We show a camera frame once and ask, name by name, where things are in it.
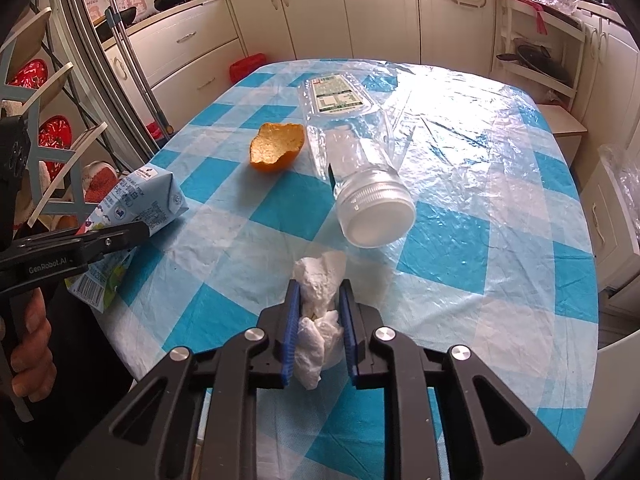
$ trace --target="table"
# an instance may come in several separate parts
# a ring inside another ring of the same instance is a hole
[[[282,174],[247,164],[261,124],[302,122],[299,83],[334,71],[354,73],[390,107],[396,160],[417,200],[408,236],[379,250],[345,241],[308,146]],[[99,318],[137,378],[174,346],[202,351],[253,326],[284,297],[297,259],[340,250],[358,301],[420,345],[471,346],[573,448],[596,362],[596,278],[574,183],[524,92],[427,66],[272,64],[152,163],[174,172],[190,210],[138,251]],[[342,363],[316,390],[293,381],[260,392],[257,454],[259,478],[381,478],[382,391],[357,392]]]

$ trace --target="hand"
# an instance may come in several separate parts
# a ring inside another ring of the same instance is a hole
[[[38,402],[51,393],[57,374],[51,350],[47,347],[51,325],[39,288],[33,291],[24,309],[24,323],[25,335],[11,354],[11,368],[17,373],[12,387],[18,397],[29,396],[31,402]]]

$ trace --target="clear plastic bottle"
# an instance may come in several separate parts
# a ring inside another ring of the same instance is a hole
[[[349,73],[306,80],[300,101],[316,170],[334,188],[347,240],[375,248],[404,236],[415,222],[415,205],[390,161],[384,110]]]

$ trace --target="jar lid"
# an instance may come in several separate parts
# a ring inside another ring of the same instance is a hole
[[[340,193],[336,213],[344,237],[363,249],[395,242],[405,236],[415,222],[415,205],[407,188],[397,178],[372,182]]]

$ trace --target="black trousers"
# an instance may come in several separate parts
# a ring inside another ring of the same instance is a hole
[[[31,405],[32,422],[21,423],[13,405],[2,405],[1,480],[53,479],[71,450],[127,393],[132,381],[90,307],[63,284],[43,294],[58,376],[50,396]]]

